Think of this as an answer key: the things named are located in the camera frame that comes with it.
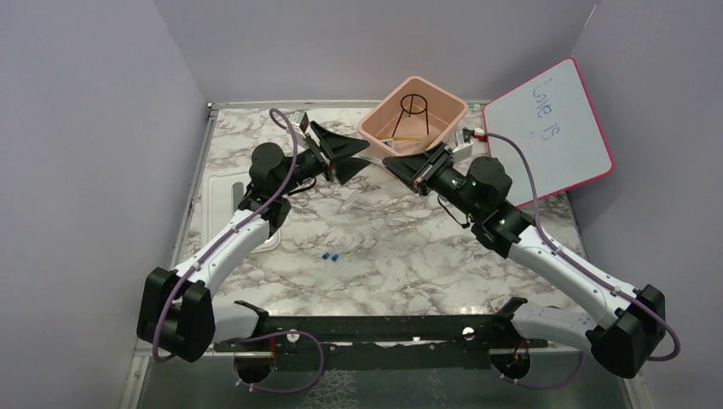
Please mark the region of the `amber rubber tubing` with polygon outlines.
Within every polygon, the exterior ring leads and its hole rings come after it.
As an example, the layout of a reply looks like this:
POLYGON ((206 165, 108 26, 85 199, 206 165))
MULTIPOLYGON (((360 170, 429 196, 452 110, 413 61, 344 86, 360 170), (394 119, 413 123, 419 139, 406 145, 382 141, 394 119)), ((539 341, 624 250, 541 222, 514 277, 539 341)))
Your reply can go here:
POLYGON ((428 135, 399 135, 379 138, 379 142, 400 155, 421 153, 425 151, 434 140, 434 137, 428 135))

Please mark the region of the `blue capped test tube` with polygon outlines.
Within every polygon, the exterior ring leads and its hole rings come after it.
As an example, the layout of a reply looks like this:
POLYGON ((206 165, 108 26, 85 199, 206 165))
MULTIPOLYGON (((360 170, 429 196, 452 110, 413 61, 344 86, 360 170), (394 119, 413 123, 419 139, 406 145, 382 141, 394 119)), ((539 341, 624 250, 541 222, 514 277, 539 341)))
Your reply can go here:
POLYGON ((327 260, 327 259, 329 259, 330 257, 334 256, 334 255, 338 252, 338 249, 340 248, 340 246, 341 246, 343 243, 344 243, 344 241, 343 241, 342 239, 337 240, 336 242, 334 242, 334 243, 330 246, 330 248, 322 254, 321 258, 322 258, 323 260, 327 260))
POLYGON ((339 246, 337 246, 332 253, 331 260, 336 262, 340 255, 343 254, 353 243, 355 239, 352 237, 346 238, 339 246))
POLYGON ((339 206, 339 212, 340 213, 347 212, 351 208, 351 206, 357 201, 358 195, 359 195, 358 191, 355 190, 354 192, 352 192, 350 194, 350 196, 348 198, 346 198, 342 202, 342 204, 339 206))

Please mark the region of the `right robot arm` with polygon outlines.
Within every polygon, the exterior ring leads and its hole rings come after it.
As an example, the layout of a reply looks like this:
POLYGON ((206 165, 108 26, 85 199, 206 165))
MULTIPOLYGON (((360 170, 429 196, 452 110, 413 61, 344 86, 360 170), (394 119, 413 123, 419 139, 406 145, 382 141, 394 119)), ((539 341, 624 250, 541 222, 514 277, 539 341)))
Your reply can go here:
POLYGON ((574 300, 580 313, 520 301, 492 326, 494 340, 511 347, 538 338, 590 354, 608 372, 635 377, 664 338, 665 296, 653 285, 637 288, 593 266, 552 239, 541 223, 507 201, 512 178, 491 157, 472 160, 466 174, 443 146, 388 157, 384 167, 420 196, 435 192, 462 211, 486 249, 538 274, 574 300))

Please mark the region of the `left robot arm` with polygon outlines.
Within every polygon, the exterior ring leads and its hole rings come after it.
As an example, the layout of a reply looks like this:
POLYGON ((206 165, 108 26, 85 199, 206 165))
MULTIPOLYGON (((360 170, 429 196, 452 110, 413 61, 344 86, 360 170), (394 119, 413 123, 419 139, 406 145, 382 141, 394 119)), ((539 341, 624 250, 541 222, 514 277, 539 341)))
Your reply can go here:
POLYGON ((305 181, 323 176, 345 184, 368 161, 359 153, 365 140, 333 133, 317 122, 312 135, 292 134, 291 155, 265 142, 252 151, 250 184, 225 227, 174 268, 155 268, 146 278, 136 335, 170 357, 199 359, 213 344, 238 340, 261 348, 268 338, 266 312, 247 302, 216 307, 213 298, 226 278, 283 225, 291 210, 288 195, 305 181))

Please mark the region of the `pink plastic bin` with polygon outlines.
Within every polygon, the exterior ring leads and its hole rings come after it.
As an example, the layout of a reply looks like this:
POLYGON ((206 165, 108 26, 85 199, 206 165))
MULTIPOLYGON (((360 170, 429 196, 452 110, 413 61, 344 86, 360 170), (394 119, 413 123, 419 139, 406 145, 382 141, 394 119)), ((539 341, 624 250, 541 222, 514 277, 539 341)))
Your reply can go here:
POLYGON ((429 149, 448 141, 468 112, 468 103, 459 97, 422 77, 409 77, 357 125, 359 135, 370 144, 362 154, 379 159, 404 156, 379 142, 399 135, 432 136, 429 149))

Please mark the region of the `white plastic lid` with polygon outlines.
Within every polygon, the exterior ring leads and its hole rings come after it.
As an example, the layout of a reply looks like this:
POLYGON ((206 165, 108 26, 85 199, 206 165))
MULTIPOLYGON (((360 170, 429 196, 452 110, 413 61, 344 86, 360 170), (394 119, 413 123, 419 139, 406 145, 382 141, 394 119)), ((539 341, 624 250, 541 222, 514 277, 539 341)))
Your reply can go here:
POLYGON ((238 169, 220 170, 204 176, 200 205, 202 245, 213 239, 228 224, 250 181, 248 173, 238 169))

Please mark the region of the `pink framed whiteboard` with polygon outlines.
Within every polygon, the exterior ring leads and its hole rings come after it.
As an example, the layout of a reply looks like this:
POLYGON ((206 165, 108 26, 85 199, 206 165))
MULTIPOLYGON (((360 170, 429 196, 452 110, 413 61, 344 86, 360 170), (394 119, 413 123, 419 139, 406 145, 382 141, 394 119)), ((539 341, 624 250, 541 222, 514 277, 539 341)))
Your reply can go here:
POLYGON ((566 58, 483 108, 489 154, 527 205, 609 175, 615 162, 580 68, 566 58))

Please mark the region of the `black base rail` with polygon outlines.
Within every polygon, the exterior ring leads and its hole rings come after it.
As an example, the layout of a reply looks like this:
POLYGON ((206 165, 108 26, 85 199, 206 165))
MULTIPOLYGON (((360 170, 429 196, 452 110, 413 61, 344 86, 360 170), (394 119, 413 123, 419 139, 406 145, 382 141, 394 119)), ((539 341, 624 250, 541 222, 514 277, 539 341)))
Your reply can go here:
POLYGON ((214 343, 243 366, 277 371, 374 371, 491 367, 490 353, 523 349, 522 337, 490 314, 428 316, 270 316, 254 341, 214 343))

